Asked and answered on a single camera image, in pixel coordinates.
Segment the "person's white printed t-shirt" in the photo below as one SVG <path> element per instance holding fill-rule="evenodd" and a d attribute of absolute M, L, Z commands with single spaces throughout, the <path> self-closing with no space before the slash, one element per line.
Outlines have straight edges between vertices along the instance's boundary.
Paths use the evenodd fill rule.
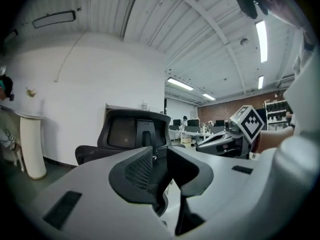
<path fill-rule="evenodd" d="M 284 97 L 293 111 L 293 135 L 320 135 L 320 45 L 305 31 L 292 68 L 295 78 Z"/>

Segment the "white air conditioner unit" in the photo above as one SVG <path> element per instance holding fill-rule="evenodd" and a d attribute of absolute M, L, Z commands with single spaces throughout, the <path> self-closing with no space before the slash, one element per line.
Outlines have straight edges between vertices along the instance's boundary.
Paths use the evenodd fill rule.
<path fill-rule="evenodd" d="M 293 83 L 294 80 L 295 80 L 294 75 L 283 77 L 278 83 L 277 88 L 279 89 L 288 88 Z"/>

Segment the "person's right forearm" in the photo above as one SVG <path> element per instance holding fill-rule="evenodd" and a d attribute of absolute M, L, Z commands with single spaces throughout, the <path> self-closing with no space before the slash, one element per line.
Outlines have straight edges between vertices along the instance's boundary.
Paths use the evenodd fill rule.
<path fill-rule="evenodd" d="M 276 148 L 282 141 L 291 137 L 293 134 L 294 128 L 292 126 L 276 131 L 262 130 L 256 138 L 255 146 L 252 151 L 261 154 L 267 149 Z"/>

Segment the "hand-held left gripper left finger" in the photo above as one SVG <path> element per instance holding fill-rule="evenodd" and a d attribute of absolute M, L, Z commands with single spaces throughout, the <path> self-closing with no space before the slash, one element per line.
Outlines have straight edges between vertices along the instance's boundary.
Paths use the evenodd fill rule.
<path fill-rule="evenodd" d="M 31 221 L 50 240 L 173 240 L 148 191 L 152 147 L 86 162 L 31 203 Z"/>

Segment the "row of white office desks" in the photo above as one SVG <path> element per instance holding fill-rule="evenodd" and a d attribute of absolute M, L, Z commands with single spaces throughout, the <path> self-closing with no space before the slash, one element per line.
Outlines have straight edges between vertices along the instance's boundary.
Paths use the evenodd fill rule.
<path fill-rule="evenodd" d="M 211 135 L 214 135 L 216 133 L 222 132 L 221 127 L 216 127 L 215 132 L 206 132 L 202 131 L 200 127 L 192 127 L 192 126 L 175 126 L 175 125 L 170 125 L 169 126 L 169 134 L 170 134 L 170 139 L 171 140 L 179 140 L 181 144 L 181 139 L 182 138 L 197 138 L 199 137 L 200 139 L 202 138 L 205 140 L 206 138 L 210 137 Z"/>

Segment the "black office chair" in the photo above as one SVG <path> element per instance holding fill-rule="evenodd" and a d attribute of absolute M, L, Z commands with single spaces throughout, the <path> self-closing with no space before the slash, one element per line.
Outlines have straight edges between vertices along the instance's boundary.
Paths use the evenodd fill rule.
<path fill-rule="evenodd" d="M 75 149 L 78 165 L 142 147 L 155 148 L 155 156 L 172 145 L 170 117 L 152 111 L 112 109 L 97 140 L 97 146 L 80 145 Z"/>

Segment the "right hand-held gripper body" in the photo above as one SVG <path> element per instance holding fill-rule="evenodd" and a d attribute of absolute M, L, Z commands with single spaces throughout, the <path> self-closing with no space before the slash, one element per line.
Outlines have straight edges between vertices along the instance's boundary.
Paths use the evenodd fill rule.
<path fill-rule="evenodd" d="M 224 153 L 231 158 L 248 159 L 264 125 L 253 106 L 243 105 L 224 122 L 224 130 L 231 136 Z"/>

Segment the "white ribbed pedestal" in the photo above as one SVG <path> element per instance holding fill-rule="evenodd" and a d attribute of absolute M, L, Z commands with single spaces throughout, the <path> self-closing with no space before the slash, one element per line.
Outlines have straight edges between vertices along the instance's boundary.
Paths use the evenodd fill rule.
<path fill-rule="evenodd" d="M 28 176 L 40 180 L 47 174 L 42 150 L 41 116 L 20 116 L 20 142 Z"/>

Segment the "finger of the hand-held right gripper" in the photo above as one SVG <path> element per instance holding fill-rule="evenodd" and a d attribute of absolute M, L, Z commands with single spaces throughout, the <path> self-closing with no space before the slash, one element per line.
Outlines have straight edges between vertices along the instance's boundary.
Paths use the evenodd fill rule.
<path fill-rule="evenodd" d="M 225 153 L 229 142 L 230 135 L 221 131 L 203 140 L 196 146 L 195 150 L 205 154 L 221 156 Z"/>

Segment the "white shelf rack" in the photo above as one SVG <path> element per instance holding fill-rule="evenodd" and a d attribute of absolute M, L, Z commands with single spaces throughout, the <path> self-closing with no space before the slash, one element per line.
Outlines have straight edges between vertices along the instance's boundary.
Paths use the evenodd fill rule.
<path fill-rule="evenodd" d="M 278 131 L 289 126 L 289 119 L 287 119 L 288 103 L 285 99 L 273 102 L 265 101 L 264 108 L 267 131 Z"/>

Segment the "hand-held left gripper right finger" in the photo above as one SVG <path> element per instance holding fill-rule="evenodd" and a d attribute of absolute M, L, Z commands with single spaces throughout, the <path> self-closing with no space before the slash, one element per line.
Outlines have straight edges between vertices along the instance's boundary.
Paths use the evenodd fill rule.
<path fill-rule="evenodd" d="M 180 189 L 175 236 L 252 236 L 273 154 L 259 160 L 167 149 L 167 169 Z"/>

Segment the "unlit ceiling light panel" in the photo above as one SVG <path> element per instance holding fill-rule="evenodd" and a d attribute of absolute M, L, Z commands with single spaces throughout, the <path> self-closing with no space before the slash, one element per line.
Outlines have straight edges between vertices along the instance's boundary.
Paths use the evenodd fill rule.
<path fill-rule="evenodd" d="M 56 12 L 53 14 L 48 14 L 46 16 L 35 19 L 32 25 L 35 29 L 60 24 L 68 23 L 76 20 L 76 12 L 74 10 Z"/>

